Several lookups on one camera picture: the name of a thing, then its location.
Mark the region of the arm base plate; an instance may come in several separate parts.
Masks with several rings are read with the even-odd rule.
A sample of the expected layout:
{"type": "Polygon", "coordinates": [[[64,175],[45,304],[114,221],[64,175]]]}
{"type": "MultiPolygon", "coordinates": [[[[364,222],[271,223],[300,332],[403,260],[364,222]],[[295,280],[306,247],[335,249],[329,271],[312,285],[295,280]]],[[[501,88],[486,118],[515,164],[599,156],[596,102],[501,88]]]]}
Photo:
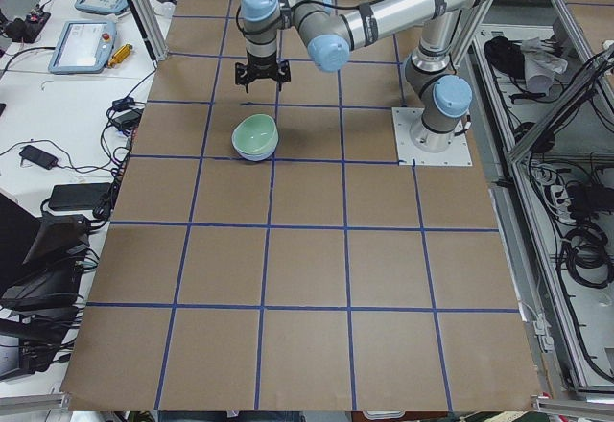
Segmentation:
{"type": "Polygon", "coordinates": [[[393,107],[392,121],[398,163],[406,166],[471,167],[463,124],[458,119],[450,133],[437,134],[422,125],[421,107],[393,107]]]}

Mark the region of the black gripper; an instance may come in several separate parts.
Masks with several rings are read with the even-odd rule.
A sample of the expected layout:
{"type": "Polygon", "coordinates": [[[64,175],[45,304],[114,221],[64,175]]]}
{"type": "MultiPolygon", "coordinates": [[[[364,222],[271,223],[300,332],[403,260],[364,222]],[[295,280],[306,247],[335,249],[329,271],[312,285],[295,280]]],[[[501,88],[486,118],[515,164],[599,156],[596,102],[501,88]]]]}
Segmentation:
{"type": "Polygon", "coordinates": [[[247,94],[249,94],[249,85],[252,82],[266,79],[275,81],[277,91],[282,91],[284,83],[291,80],[290,63],[285,59],[264,64],[235,63],[235,83],[243,86],[247,94]]]}

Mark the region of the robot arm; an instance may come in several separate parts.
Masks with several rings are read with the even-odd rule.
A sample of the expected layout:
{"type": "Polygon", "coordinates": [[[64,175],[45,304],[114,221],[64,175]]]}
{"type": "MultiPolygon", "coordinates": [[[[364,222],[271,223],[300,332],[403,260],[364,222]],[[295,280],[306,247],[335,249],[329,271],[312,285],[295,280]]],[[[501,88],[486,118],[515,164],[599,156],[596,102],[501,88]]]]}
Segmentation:
{"type": "Polygon", "coordinates": [[[403,63],[405,81],[423,106],[409,135],[424,152],[444,152],[460,134],[458,124],[473,100],[469,83],[450,71],[459,22],[487,1],[366,0],[341,6],[332,0],[240,0],[235,19],[247,60],[236,64],[234,80],[243,88],[257,80],[290,81],[289,63],[278,56],[282,30],[297,32],[318,70],[336,73],[354,52],[418,29],[421,36],[403,63]]]}

